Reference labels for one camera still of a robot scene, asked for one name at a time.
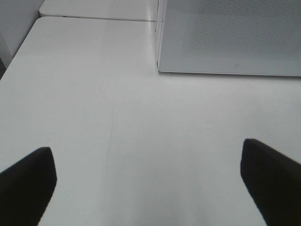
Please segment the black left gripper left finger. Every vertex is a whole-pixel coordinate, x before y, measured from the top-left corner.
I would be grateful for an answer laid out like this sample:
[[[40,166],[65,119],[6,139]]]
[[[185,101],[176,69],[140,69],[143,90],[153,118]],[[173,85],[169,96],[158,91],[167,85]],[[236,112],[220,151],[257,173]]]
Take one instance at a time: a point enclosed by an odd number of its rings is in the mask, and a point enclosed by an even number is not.
[[[49,147],[41,147],[0,173],[0,224],[37,226],[57,183]]]

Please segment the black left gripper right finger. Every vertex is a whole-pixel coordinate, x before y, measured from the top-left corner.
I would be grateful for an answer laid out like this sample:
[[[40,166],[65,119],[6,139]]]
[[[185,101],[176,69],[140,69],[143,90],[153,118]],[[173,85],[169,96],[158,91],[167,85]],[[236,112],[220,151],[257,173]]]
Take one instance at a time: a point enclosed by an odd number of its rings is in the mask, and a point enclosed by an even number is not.
[[[242,180],[268,226],[301,224],[301,165],[257,139],[246,139]]]

